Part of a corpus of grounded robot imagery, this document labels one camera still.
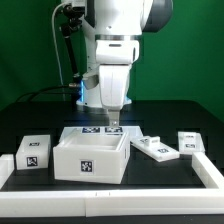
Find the black table surface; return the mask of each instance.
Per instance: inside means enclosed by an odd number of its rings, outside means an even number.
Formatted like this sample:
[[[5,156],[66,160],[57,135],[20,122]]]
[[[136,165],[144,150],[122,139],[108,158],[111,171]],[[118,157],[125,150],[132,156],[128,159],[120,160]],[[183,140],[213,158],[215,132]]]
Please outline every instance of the black table surface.
[[[0,155],[16,154],[25,135],[50,134],[56,146],[64,127],[107,126],[108,117],[77,111],[70,102],[14,103],[0,112]],[[140,126],[144,136],[160,136],[178,149],[178,131],[198,132],[206,155],[224,174],[224,123],[192,101],[134,101],[122,111],[121,126]],[[1,191],[109,190],[204,188],[191,168],[191,156],[158,163],[134,147],[120,185],[54,179],[53,155],[49,168],[12,173]],[[0,223],[223,223],[224,215],[163,215],[115,217],[10,218]]]

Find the white box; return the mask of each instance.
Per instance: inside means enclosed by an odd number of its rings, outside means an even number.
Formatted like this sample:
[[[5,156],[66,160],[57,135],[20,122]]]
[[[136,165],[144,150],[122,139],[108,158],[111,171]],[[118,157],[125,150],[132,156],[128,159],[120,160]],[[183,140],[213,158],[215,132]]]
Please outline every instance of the white box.
[[[17,170],[48,168],[50,135],[24,136],[16,154]]]
[[[130,156],[129,134],[74,131],[53,153],[55,179],[119,184]]]

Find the green backdrop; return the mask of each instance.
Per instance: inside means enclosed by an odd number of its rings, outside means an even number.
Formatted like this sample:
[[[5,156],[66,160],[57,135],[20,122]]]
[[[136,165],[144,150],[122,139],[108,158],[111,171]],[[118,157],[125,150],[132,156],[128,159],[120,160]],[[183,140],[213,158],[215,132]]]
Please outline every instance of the green backdrop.
[[[59,85],[51,32],[58,0],[1,0],[0,109],[20,95]],[[135,100],[194,100],[224,121],[224,1],[173,0],[174,13],[160,32],[141,38],[129,96]],[[72,80],[63,39],[57,32],[65,83]],[[82,33],[73,36],[85,72]],[[62,100],[41,96],[37,100]]]

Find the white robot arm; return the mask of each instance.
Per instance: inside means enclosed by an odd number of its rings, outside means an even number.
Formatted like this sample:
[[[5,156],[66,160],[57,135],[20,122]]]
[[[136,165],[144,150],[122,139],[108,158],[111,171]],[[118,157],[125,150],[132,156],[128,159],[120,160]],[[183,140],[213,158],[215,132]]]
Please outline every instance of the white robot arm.
[[[89,108],[104,108],[109,125],[119,125],[126,100],[129,73],[139,57],[138,36],[156,32],[172,15],[172,0],[63,0],[85,7],[82,19],[87,48],[83,101]]]

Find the blue light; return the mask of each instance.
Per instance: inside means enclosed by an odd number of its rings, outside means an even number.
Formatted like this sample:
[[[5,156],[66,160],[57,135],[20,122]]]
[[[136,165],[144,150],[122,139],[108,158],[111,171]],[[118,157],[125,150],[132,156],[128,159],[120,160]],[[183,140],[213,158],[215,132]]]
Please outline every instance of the blue light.
[[[81,81],[81,97],[80,97],[80,100],[81,102],[83,103],[84,101],[84,84],[83,84],[83,81]]]

